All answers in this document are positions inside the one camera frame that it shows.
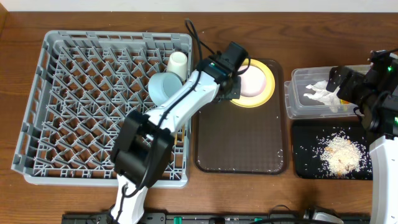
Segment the yellow plate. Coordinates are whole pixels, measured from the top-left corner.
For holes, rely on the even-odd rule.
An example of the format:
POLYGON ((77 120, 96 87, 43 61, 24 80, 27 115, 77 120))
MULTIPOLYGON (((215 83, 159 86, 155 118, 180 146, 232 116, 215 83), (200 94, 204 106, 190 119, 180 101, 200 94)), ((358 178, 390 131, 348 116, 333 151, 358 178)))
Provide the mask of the yellow plate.
POLYGON ((251 61, 249 61, 248 59, 246 59, 241 67, 249 67, 250 65, 255 66, 263 71, 266 76, 266 87, 260 95, 257 95, 255 97, 245 97, 240 95, 239 99, 231 100, 233 104, 243 108, 255 108, 263 105, 271 99, 276 86, 274 75, 267 65, 258 60, 251 59, 251 61))

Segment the pink small plate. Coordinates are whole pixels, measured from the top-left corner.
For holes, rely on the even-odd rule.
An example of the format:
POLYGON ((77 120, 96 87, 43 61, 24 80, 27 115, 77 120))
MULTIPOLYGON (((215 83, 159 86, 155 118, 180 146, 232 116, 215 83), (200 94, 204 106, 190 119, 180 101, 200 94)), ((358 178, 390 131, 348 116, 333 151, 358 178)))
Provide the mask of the pink small plate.
POLYGON ((242 66, 239 68, 239 71, 246 71, 241 74, 239 77, 241 78, 241 91, 240 95, 245 97, 255 97, 260 95, 265 87, 266 87, 266 76, 262 70, 259 68, 250 65, 242 66))

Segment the white tissue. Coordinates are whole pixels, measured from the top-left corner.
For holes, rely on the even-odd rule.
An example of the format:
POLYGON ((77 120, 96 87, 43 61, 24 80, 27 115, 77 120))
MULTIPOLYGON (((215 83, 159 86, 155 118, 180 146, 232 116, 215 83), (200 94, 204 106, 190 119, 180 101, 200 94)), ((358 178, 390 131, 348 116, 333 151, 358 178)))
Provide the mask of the white tissue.
POLYGON ((328 106, 332 112, 337 113, 338 108, 336 105, 340 105, 340 99, 337 97, 337 93, 340 90, 339 87, 335 91, 330 92, 326 90, 328 82, 326 80, 317 82, 314 85, 307 85, 306 88, 313 90, 314 93, 304 93, 303 95, 311 100, 318 101, 328 106))

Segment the white paper cup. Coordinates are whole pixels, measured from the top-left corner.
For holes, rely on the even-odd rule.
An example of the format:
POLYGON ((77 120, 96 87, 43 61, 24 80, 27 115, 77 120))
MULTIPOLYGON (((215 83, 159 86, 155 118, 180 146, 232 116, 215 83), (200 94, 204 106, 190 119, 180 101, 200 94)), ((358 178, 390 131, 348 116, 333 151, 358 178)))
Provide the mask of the white paper cup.
POLYGON ((166 71, 178 75, 181 81, 184 82, 187 79, 188 73, 187 56, 183 52, 173 52, 170 54, 166 71))

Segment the light blue bowl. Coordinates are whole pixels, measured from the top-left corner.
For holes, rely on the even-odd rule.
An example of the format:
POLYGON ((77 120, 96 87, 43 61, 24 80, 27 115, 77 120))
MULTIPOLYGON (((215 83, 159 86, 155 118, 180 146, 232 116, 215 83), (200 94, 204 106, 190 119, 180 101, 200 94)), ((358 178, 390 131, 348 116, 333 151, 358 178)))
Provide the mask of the light blue bowl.
POLYGON ((148 83, 149 96, 156 106, 165 103, 181 87, 180 77, 172 72, 156 73, 148 83))

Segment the leftover rice pile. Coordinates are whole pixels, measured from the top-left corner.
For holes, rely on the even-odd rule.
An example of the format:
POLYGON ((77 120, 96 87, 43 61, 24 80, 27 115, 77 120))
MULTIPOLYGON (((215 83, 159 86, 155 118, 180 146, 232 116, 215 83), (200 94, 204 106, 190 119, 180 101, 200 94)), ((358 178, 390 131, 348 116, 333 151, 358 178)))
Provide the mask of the leftover rice pile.
POLYGON ((344 131, 316 136, 314 144, 300 149, 309 157, 303 171, 311 179, 369 180, 373 174, 366 146, 344 131))

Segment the green yellow snack wrapper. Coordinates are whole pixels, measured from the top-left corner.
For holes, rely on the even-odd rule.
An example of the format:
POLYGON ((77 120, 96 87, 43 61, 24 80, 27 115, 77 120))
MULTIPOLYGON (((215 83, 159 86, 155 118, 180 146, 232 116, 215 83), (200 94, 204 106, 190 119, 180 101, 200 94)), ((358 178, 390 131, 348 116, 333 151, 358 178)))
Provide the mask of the green yellow snack wrapper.
POLYGON ((345 100, 342 100, 342 99, 340 99, 340 104, 341 104, 341 105, 351 105, 350 102, 345 101, 345 100))

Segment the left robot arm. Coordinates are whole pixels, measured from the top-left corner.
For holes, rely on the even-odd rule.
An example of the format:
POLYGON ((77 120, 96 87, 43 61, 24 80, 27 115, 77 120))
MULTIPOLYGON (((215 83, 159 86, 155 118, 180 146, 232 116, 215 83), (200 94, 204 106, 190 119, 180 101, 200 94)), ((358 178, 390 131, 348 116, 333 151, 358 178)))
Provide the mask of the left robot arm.
POLYGON ((147 191, 168 166, 177 131, 214 99, 239 96, 240 68, 248 58, 246 49, 231 42, 225 52, 200 59, 184 86, 164 104, 127 115, 111 151, 118 180, 112 223, 137 223, 142 218, 147 191))

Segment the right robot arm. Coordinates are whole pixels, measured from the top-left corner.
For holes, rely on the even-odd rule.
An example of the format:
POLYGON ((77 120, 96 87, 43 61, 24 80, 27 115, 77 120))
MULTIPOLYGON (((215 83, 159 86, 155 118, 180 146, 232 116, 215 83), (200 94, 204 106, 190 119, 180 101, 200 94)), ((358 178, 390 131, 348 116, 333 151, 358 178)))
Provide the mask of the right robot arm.
POLYGON ((373 167, 371 223, 397 223, 397 50, 372 51, 363 74, 333 67, 326 90, 354 104, 370 142, 373 167))

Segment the grey plastic dishwasher rack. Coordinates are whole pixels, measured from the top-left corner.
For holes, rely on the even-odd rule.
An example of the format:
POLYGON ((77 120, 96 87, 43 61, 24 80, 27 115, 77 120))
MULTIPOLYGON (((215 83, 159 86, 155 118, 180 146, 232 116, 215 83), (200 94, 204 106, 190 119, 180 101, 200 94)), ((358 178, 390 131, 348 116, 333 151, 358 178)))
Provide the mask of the grey plastic dishwasher rack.
POLYGON ((193 53, 187 34, 51 30, 41 46, 11 168, 30 184, 115 187, 124 118, 154 108, 149 79, 193 53))

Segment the clear plastic bin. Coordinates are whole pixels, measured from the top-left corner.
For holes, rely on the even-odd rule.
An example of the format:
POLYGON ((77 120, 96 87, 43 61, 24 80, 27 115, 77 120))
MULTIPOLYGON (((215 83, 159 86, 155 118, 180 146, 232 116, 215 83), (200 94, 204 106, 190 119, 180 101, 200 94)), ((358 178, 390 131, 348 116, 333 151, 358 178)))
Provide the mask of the clear plastic bin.
POLYGON ((304 93, 314 93, 306 88, 317 82, 328 82, 331 67, 297 68, 292 72, 290 81, 284 83, 285 107, 290 119, 318 119, 354 116, 355 105, 336 105, 338 112, 334 113, 328 106, 304 96, 304 93))

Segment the dark brown serving tray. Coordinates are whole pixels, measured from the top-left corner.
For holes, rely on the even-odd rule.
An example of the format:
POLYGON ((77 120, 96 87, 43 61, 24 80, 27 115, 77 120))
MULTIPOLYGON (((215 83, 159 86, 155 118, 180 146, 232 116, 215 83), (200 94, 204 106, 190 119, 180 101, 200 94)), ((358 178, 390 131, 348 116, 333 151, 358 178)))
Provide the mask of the dark brown serving tray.
POLYGON ((289 163, 283 70, 264 59, 275 77, 275 91, 261 106, 243 108, 230 101, 209 103, 197 114, 193 161, 209 173, 278 175, 289 163))

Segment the black plastic tray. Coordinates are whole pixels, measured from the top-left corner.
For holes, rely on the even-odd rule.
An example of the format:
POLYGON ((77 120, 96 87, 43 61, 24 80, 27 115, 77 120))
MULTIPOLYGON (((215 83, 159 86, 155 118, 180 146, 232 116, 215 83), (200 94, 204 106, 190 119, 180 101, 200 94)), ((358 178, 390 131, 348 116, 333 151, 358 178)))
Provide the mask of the black plastic tray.
POLYGON ((292 150, 303 179, 373 179, 365 130, 355 121, 295 121, 292 150))

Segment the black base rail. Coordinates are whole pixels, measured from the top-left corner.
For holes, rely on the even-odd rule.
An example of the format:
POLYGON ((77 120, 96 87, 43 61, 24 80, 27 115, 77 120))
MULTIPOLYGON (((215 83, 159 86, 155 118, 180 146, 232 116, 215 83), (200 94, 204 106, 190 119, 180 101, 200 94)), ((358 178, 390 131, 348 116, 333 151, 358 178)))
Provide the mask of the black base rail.
MULTIPOLYGON (((142 224, 208 224, 226 223, 243 224, 268 219, 268 216, 253 215, 167 215, 164 213, 147 213, 139 220, 142 224)), ((87 223, 111 223, 107 213, 96 214, 64 214, 61 224, 87 224, 87 223)))

